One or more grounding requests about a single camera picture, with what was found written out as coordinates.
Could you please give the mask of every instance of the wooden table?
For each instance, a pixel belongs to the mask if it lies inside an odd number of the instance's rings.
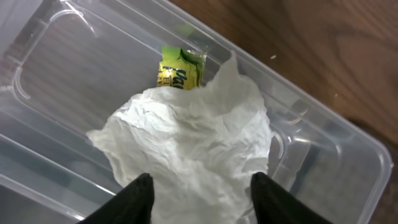
[[[388,144],[397,164],[398,1],[171,1]],[[371,223],[396,222],[396,189],[394,170]]]

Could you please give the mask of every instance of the clear plastic bin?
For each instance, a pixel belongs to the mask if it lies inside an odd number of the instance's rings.
[[[5,2],[0,185],[11,181],[58,212],[87,216],[121,188],[85,133],[156,86],[161,46],[207,51],[205,80],[234,50],[240,72],[263,92],[277,133],[269,175],[333,223],[369,221],[391,174],[386,148],[173,4]]]

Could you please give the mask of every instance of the wood grain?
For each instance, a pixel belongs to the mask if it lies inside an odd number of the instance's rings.
[[[386,143],[397,163],[398,1],[171,1]],[[371,223],[396,222],[397,185],[393,169]]]

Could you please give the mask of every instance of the transparent tray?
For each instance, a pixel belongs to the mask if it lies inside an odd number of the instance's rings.
[[[205,81],[234,50],[277,133],[269,175],[333,223],[369,221],[391,174],[386,148],[173,4],[43,0],[21,16],[26,0],[14,2],[0,9],[11,18],[0,26],[0,177],[87,216],[121,188],[85,133],[156,86],[161,46],[208,52]]]

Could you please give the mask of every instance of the yellow and green packet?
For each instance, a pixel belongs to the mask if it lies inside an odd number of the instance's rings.
[[[180,47],[162,47],[157,86],[191,90],[199,86],[205,70],[206,54],[186,51]]]

